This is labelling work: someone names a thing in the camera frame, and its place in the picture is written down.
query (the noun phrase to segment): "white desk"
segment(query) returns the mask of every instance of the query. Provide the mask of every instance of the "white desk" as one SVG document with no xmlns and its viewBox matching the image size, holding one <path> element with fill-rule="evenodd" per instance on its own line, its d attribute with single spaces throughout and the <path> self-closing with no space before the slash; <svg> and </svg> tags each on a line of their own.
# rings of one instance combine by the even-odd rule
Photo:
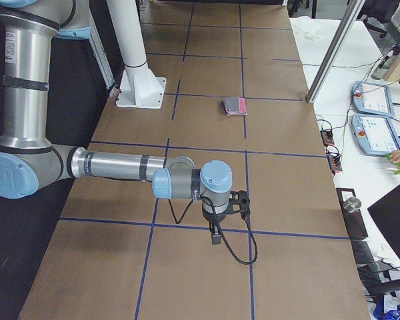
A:
<svg viewBox="0 0 400 320">
<path fill-rule="evenodd" d="M 316 19 L 313 21 L 291 19 L 292 28 L 303 64 L 319 65 L 329 47 L 340 21 Z M 302 24 L 308 24 L 305 30 L 315 29 L 317 38 L 307 39 L 302 30 Z M 356 21 L 347 39 L 345 40 L 334 66 L 359 66 L 373 63 L 380 56 L 375 42 L 361 21 Z M 310 87 L 318 71 L 317 66 L 304 65 L 303 70 L 307 84 Z M 334 127 L 342 126 L 345 122 L 347 110 L 351 100 L 351 86 L 354 81 L 364 78 L 371 66 L 360 68 L 335 68 L 333 67 L 322 86 L 315 102 L 316 114 L 328 120 Z M 400 84 L 390 85 L 393 102 L 400 103 Z M 395 118 L 400 119 L 400 107 L 395 106 Z M 393 121 L 397 134 L 400 135 L 400 123 Z M 397 167 L 384 157 L 371 157 L 364 155 L 353 138 L 351 130 L 351 116 L 343 130 L 334 130 L 336 146 L 342 154 L 342 173 L 337 173 L 334 178 L 336 187 L 353 188 L 357 197 L 362 202 L 361 213 L 365 222 L 369 238 L 367 242 L 376 258 L 384 258 L 386 262 L 400 265 L 400 260 L 394 254 L 381 232 L 376 227 L 367 208 L 382 198 L 390 190 L 400 184 L 400 175 L 394 175 Z"/>
</svg>

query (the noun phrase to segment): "black monitor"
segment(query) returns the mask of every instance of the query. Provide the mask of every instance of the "black monitor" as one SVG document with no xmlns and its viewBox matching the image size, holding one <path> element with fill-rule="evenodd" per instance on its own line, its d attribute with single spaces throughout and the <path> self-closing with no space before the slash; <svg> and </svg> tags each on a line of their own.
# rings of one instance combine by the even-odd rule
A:
<svg viewBox="0 0 400 320">
<path fill-rule="evenodd" d="M 400 185 L 368 208 L 388 244 L 400 258 Z"/>
</svg>

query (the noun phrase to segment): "label on robot arm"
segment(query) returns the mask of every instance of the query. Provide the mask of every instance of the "label on robot arm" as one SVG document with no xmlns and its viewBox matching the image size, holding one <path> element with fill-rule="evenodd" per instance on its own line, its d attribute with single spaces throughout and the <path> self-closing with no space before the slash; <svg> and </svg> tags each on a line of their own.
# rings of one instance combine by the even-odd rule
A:
<svg viewBox="0 0 400 320">
<path fill-rule="evenodd" d="M 15 32 L 6 32 L 5 62 L 16 63 L 17 36 Z"/>
</svg>

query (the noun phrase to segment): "light blue cap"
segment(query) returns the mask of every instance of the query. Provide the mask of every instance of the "light blue cap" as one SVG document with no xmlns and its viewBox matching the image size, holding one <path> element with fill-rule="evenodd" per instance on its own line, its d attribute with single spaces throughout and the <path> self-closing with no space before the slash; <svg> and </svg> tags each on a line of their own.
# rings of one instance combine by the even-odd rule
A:
<svg viewBox="0 0 400 320">
<path fill-rule="evenodd" d="M 159 199 L 170 199 L 172 197 L 172 180 L 168 168 L 154 171 L 153 193 Z"/>
<path fill-rule="evenodd" d="M 39 189 L 34 170 L 20 157 L 0 152 L 0 196 L 19 199 Z"/>
<path fill-rule="evenodd" d="M 22 8 L 35 2 L 37 0 L 0 0 L 0 5 L 8 8 Z"/>
<path fill-rule="evenodd" d="M 91 28 L 61 29 L 56 38 L 67 40 L 86 40 L 91 36 Z"/>
<path fill-rule="evenodd" d="M 228 192 L 233 186 L 231 168 L 220 160 L 206 163 L 200 170 L 200 179 L 206 188 L 216 193 Z"/>
</svg>

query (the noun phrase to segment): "black chair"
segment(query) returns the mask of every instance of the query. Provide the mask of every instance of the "black chair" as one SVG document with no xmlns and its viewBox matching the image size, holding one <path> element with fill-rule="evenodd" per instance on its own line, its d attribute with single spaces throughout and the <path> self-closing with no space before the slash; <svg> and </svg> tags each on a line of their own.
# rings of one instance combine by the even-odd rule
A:
<svg viewBox="0 0 400 320">
<path fill-rule="evenodd" d="M 388 23 L 391 21 L 391 17 L 399 6 L 400 0 L 366 0 L 365 4 L 360 10 L 357 19 L 362 18 L 363 15 L 366 18 L 363 20 L 366 28 L 376 32 L 380 32 L 380 37 L 384 38 L 387 35 L 387 31 L 371 25 L 368 22 L 368 18 L 376 18 L 380 23 Z"/>
</svg>

